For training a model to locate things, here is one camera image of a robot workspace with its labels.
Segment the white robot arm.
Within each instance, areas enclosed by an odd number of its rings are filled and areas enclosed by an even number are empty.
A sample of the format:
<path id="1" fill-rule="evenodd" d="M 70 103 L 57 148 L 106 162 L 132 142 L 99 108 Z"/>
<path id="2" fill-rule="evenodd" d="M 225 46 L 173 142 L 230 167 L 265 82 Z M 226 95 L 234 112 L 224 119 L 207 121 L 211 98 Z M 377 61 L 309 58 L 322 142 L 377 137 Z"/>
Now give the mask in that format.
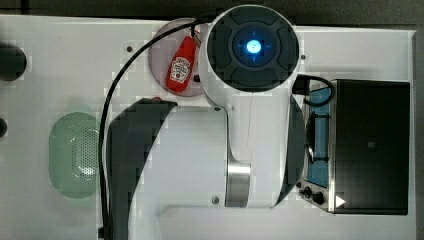
<path id="1" fill-rule="evenodd" d="M 294 98 L 300 44 L 291 23 L 241 5 L 201 30 L 204 106 L 143 98 L 109 125 L 105 240 L 161 240 L 169 208 L 275 207 L 303 170 Z"/>

